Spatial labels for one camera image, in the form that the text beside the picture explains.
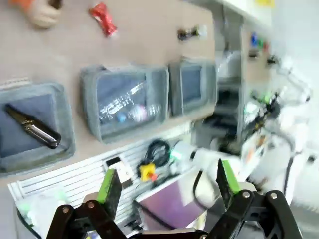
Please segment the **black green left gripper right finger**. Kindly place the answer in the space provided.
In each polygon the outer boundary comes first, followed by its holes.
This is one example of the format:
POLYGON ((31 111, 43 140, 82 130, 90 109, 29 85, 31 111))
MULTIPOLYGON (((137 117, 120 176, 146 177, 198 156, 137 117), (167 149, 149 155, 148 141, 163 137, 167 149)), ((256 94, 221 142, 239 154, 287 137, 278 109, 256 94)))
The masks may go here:
POLYGON ((234 239, 246 222, 257 223, 266 239, 299 238, 298 225, 281 191, 261 195, 242 189, 229 162, 221 159, 216 182, 226 211, 208 233, 209 239, 234 239))

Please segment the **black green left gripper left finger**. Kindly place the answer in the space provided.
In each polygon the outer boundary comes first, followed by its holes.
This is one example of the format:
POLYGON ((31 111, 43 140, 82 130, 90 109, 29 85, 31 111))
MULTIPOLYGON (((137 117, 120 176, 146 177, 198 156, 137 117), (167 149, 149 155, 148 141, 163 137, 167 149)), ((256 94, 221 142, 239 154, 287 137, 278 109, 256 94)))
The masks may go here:
POLYGON ((125 239, 125 234, 114 222, 122 192, 122 184, 115 169, 107 170, 95 199, 79 207, 59 206, 49 227, 48 239, 84 239, 96 231, 102 239, 125 239))

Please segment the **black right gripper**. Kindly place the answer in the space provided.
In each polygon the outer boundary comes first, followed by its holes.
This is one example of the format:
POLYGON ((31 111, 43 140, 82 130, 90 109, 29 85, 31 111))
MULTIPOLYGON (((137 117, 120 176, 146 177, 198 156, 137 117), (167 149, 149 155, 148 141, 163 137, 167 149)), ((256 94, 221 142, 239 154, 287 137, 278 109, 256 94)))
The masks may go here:
POLYGON ((263 97, 252 94, 251 97, 260 104, 258 113, 253 120, 255 124, 264 124, 266 119, 276 119, 279 116, 281 112, 281 105, 278 102, 279 94, 265 95, 263 97))

